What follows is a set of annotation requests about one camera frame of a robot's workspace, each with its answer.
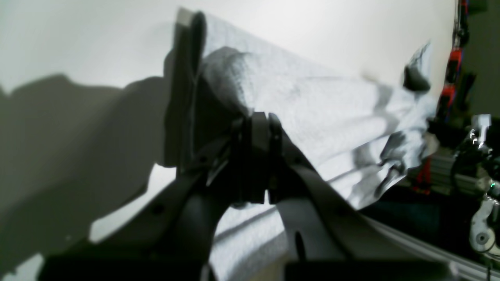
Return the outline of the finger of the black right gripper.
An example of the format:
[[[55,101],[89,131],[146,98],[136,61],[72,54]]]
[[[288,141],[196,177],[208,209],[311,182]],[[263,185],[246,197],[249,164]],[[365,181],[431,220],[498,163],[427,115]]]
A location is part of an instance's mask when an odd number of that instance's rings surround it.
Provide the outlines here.
[[[428,80],[414,66],[405,66],[402,85],[409,91],[429,91],[431,88]]]

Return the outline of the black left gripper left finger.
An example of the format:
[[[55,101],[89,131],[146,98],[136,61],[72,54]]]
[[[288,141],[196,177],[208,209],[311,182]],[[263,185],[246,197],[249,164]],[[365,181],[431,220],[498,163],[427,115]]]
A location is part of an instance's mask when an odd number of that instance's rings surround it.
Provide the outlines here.
[[[251,201],[252,120],[236,119],[228,136],[205,146],[164,190],[100,242],[47,258],[40,281],[215,281],[209,263],[227,209]]]

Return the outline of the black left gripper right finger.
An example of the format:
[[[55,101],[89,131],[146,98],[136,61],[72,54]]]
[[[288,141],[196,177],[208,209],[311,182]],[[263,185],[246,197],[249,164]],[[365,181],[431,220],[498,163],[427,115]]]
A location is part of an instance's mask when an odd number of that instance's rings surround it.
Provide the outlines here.
[[[360,216],[311,166],[275,114],[250,118],[250,201],[280,213],[286,281],[448,281],[448,265],[405,251]]]

